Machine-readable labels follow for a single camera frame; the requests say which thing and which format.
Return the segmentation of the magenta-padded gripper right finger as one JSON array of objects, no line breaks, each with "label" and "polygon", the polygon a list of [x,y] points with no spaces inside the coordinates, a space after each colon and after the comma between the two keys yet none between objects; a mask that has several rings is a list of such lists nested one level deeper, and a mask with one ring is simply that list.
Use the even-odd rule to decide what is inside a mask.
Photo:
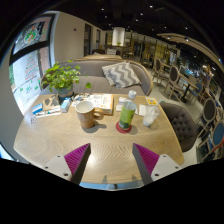
[{"label": "magenta-padded gripper right finger", "polygon": [[136,143],[133,144],[132,153],[144,185],[181,170],[181,167],[167,154],[158,155]]}]

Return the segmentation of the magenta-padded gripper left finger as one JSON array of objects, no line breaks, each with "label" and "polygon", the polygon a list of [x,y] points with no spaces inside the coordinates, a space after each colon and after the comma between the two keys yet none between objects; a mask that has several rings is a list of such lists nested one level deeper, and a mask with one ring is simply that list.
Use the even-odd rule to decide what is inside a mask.
[{"label": "magenta-padded gripper left finger", "polygon": [[79,185],[91,154],[89,143],[82,145],[66,155],[56,155],[43,169],[76,185]]}]

